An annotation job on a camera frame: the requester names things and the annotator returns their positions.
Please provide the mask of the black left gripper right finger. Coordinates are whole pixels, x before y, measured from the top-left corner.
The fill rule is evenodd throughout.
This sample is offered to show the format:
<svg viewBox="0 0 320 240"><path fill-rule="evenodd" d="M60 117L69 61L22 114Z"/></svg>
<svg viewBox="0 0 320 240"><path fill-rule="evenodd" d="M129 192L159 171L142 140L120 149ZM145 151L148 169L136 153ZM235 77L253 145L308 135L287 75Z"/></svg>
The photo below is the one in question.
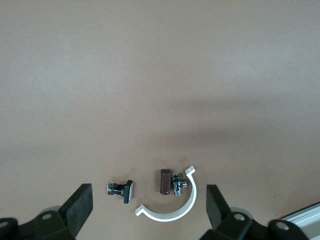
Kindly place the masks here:
<svg viewBox="0 0 320 240"><path fill-rule="evenodd" d="M232 211L215 184L206 186L206 212L211 229L202 240L307 240L307 235L294 223L271 220L261 225L247 214Z"/></svg>

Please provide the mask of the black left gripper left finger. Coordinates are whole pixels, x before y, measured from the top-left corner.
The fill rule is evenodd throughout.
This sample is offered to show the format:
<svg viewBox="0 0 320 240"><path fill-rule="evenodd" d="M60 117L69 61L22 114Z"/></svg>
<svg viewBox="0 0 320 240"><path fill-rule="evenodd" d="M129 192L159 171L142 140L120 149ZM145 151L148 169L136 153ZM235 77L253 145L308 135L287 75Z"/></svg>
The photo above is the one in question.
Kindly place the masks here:
<svg viewBox="0 0 320 240"><path fill-rule="evenodd" d="M0 219L2 240L75 240L93 211L93 188L83 183L62 206L43 210L19 224L13 217Z"/></svg>

